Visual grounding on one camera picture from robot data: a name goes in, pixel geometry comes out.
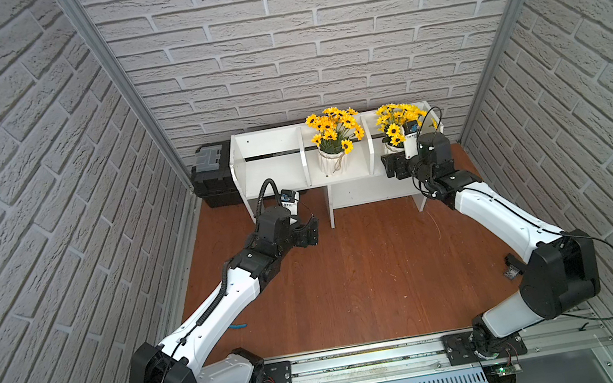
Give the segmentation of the sunflower pot ribbed white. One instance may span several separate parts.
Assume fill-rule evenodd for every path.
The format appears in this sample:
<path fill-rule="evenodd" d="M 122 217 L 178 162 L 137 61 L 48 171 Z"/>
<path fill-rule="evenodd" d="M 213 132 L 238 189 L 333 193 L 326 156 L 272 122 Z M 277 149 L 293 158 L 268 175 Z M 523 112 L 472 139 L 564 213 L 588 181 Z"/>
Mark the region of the sunflower pot ribbed white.
<path fill-rule="evenodd" d="M 384 136 L 382 138 L 384 152 L 388 155 L 404 151 L 403 124 L 417 120 L 419 122 L 419 132 L 422 132 L 426 120 L 429 118 L 429 110 L 409 103 L 385 104 L 375 112 L 377 118 L 376 125 Z"/>

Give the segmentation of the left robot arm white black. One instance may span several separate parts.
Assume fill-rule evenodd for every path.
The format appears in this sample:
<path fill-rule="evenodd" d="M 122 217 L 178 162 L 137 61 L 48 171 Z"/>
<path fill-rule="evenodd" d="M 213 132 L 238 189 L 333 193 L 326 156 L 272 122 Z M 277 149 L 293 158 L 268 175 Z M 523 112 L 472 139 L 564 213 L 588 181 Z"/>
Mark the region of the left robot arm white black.
<path fill-rule="evenodd" d="M 237 348 L 223 360 L 207 358 L 236 318 L 266 289 L 294 248 L 319 241 L 319 220 L 302 221 L 300 194 L 264 180 L 256 205 L 256 224 L 244 248 L 225 262 L 222 279 L 179 328 L 160 343 L 144 342 L 131 356 L 128 383 L 275 383 L 265 360 Z"/>

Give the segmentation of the sunflower pot with twine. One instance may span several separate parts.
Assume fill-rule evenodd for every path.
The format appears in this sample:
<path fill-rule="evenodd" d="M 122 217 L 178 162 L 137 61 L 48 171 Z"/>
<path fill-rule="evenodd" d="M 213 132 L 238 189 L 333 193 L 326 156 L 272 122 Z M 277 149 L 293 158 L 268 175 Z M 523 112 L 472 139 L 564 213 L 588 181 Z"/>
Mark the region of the sunflower pot with twine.
<path fill-rule="evenodd" d="M 318 149 L 323 173 L 330 177 L 345 172 L 354 143 L 363 141 L 366 134 L 358 112 L 353 108 L 326 108 L 321 114 L 308 116 L 305 124 L 315 131 L 311 142 Z"/>

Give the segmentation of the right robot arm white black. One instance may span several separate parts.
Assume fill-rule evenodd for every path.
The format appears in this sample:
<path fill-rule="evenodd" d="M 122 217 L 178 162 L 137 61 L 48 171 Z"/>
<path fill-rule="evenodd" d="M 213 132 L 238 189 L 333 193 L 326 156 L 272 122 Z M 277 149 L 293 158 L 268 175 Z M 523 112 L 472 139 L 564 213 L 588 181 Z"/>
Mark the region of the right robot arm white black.
<path fill-rule="evenodd" d="M 519 276 L 519 290 L 476 317 L 466 348 L 480 360 L 504 357 L 521 330 L 570 316 L 573 308 L 597 296 L 601 281 L 595 252 L 597 237 L 565 231 L 522 210 L 470 171 L 455 166 L 451 143 L 431 110 L 385 105 L 377 124 L 400 152 L 382 156 L 388 177 L 411 180 L 426 199 L 437 200 L 470 217 L 510 246 L 508 274 Z"/>

